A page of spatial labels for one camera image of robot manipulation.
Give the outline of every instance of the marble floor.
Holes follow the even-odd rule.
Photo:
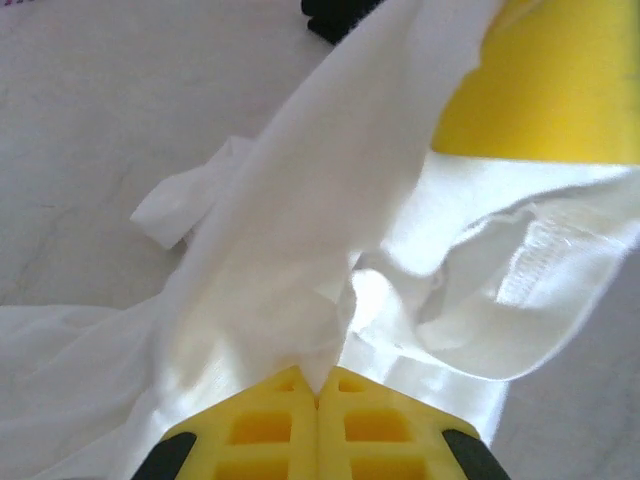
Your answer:
[[[228,135],[255,136],[326,56],[298,0],[37,0],[0,8],[0,303],[128,307],[180,249],[128,218]],[[514,480],[640,476],[640,254],[577,340],[511,391]]]

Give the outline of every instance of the yellow plastic part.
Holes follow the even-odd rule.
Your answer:
[[[317,411],[290,368],[169,430],[197,435],[176,480],[313,480]]]
[[[316,401],[297,367],[176,425],[176,480],[466,480],[442,433],[464,421],[335,367]]]
[[[640,164],[638,0],[508,0],[434,150]]]
[[[318,480],[467,480],[442,433],[468,423],[343,368],[318,409]]]

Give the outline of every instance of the rectangular hole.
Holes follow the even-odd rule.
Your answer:
[[[291,440],[291,414],[287,412],[250,412],[233,423],[229,443],[286,443]]]
[[[429,480],[421,458],[354,458],[352,480]]]
[[[391,408],[355,410],[344,417],[344,433],[348,442],[410,442],[407,421]]]
[[[286,459],[243,460],[222,462],[213,480],[287,480],[289,462]]]

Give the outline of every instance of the white cloth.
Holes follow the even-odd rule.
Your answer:
[[[0,478],[126,480],[166,428],[292,363],[490,441],[506,381],[579,329],[640,231],[632,169],[428,151],[498,5],[388,0],[255,144],[160,184],[134,215],[159,243],[204,220],[157,297],[0,310]]]

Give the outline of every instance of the crumpled white cloth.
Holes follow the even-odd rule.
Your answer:
[[[0,478],[126,480],[181,419],[340,364],[473,423],[580,328],[640,232],[622,167],[428,150],[498,0],[388,0],[255,143],[168,179],[133,219],[165,247],[126,311],[0,310]]]

